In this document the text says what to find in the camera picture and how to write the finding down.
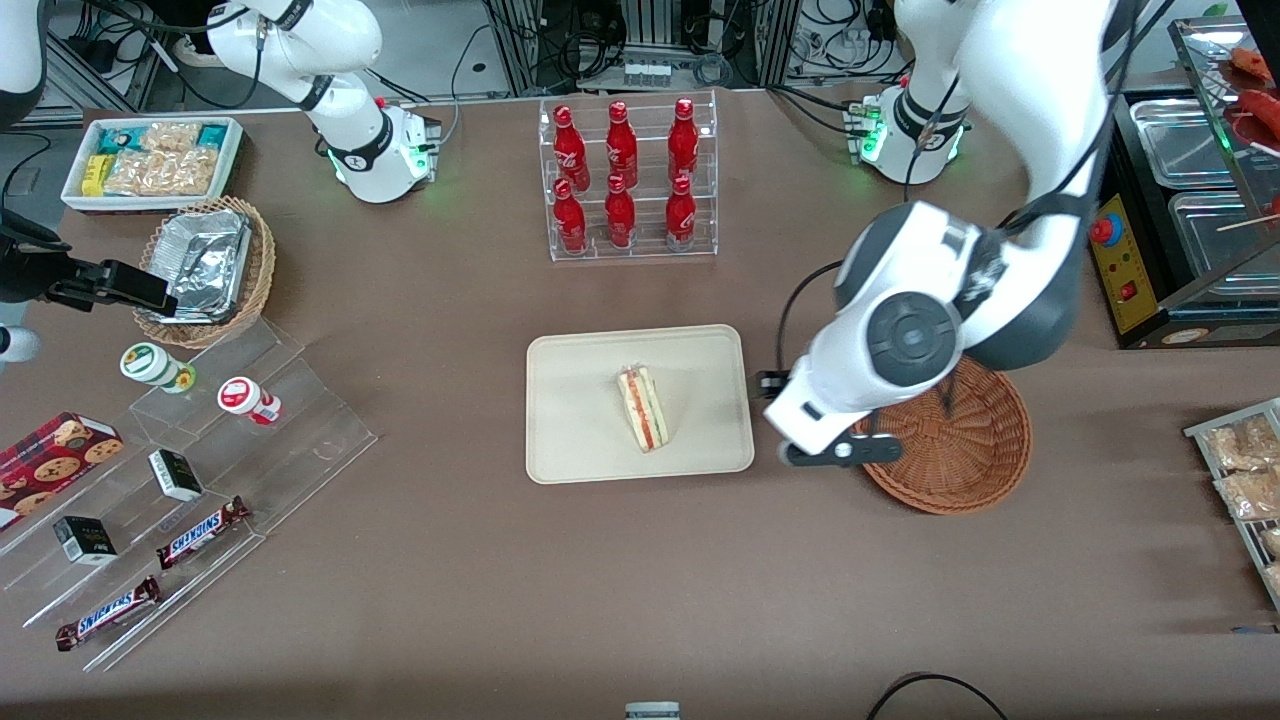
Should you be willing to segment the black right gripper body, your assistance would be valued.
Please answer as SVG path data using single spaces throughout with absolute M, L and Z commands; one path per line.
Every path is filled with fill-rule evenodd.
M 45 301 L 68 307 L 92 307 L 93 286 L 82 275 L 92 265 L 70 256 L 49 228 L 14 211 L 3 213 L 1 301 Z

